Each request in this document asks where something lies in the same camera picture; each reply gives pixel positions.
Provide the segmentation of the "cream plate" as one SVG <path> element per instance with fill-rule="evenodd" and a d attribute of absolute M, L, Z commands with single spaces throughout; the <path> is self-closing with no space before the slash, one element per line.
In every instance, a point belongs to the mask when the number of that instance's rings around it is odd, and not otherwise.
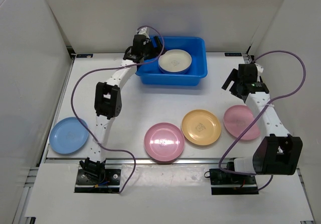
<path fill-rule="evenodd" d="M 167 71 L 182 71 L 189 68 L 191 63 L 191 55 L 180 49 L 168 50 L 158 59 L 158 66 Z"/>

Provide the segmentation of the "pink plate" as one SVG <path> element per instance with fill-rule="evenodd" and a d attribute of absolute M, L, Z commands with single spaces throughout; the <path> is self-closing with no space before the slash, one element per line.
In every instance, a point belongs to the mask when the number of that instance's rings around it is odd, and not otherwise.
<path fill-rule="evenodd" d="M 254 116 L 249 107 L 245 105 L 234 105 L 228 108 L 223 117 L 224 126 L 234 137 L 238 137 L 254 120 Z M 261 132 L 257 124 L 241 138 L 250 141 L 258 138 Z"/>
<path fill-rule="evenodd" d="M 182 154 L 185 148 L 185 138 L 177 126 L 170 123 L 158 123 L 147 130 L 144 136 L 144 148 L 154 160 L 171 162 Z"/>

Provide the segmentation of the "purple plate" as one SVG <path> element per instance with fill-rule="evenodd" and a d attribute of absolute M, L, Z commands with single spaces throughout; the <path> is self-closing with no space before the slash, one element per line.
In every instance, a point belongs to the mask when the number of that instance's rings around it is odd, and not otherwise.
<path fill-rule="evenodd" d="M 184 69 L 182 71 L 167 71 L 167 70 L 165 70 L 165 69 L 163 69 L 161 67 L 159 67 L 159 69 L 164 74 L 185 74 L 185 73 L 187 73 L 189 71 L 189 68 L 186 68 L 186 69 Z"/>

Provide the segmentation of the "yellow plate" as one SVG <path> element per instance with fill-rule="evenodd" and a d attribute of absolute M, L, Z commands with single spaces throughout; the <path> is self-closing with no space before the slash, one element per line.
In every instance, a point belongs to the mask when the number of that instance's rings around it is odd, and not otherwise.
<path fill-rule="evenodd" d="M 202 147 L 215 143 L 221 135 L 219 119 L 203 109 L 188 112 L 182 120 L 181 129 L 188 141 Z"/>

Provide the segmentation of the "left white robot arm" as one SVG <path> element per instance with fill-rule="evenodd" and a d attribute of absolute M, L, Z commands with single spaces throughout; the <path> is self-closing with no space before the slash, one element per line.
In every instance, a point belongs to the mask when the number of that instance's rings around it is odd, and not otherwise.
<path fill-rule="evenodd" d="M 98 82 L 95 88 L 94 109 L 96 113 L 96 126 L 93 131 L 88 127 L 85 129 L 92 137 L 90 151 L 80 166 L 85 175 L 93 183 L 99 184 L 105 179 L 105 158 L 102 151 L 124 152 L 132 154 L 127 150 L 108 149 L 105 145 L 111 126 L 122 108 L 121 89 L 137 69 L 148 63 L 152 63 L 165 52 L 165 41 L 162 36 L 154 36 L 154 45 L 148 33 L 134 35 L 132 46 L 125 51 L 119 67 L 106 82 Z"/>

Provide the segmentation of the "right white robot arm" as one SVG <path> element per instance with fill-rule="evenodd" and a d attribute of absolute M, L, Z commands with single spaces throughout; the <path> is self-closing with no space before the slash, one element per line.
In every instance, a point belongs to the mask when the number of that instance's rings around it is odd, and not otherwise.
<path fill-rule="evenodd" d="M 258 82 L 255 64 L 240 64 L 233 69 L 222 89 L 242 99 L 255 116 L 261 143 L 252 156 L 235 158 L 224 168 L 228 182 L 236 184 L 244 175 L 293 175 L 302 150 L 302 140 L 281 123 L 265 83 Z"/>

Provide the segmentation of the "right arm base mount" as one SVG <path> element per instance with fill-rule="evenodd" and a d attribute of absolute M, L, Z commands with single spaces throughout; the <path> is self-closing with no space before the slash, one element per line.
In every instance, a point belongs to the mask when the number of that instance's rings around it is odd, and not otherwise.
<path fill-rule="evenodd" d="M 224 169 L 244 172 L 247 175 L 227 173 L 219 168 L 209 169 L 204 173 L 204 177 L 210 180 L 212 195 L 255 195 L 259 193 L 251 157 L 231 159 Z"/>

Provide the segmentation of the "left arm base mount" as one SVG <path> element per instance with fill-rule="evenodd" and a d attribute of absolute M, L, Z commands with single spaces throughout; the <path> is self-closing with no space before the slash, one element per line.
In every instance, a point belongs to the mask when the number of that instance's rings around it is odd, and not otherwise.
<path fill-rule="evenodd" d="M 93 162 L 89 158 L 80 161 L 76 176 L 75 193 L 118 193 L 121 169 L 106 168 L 105 162 Z"/>

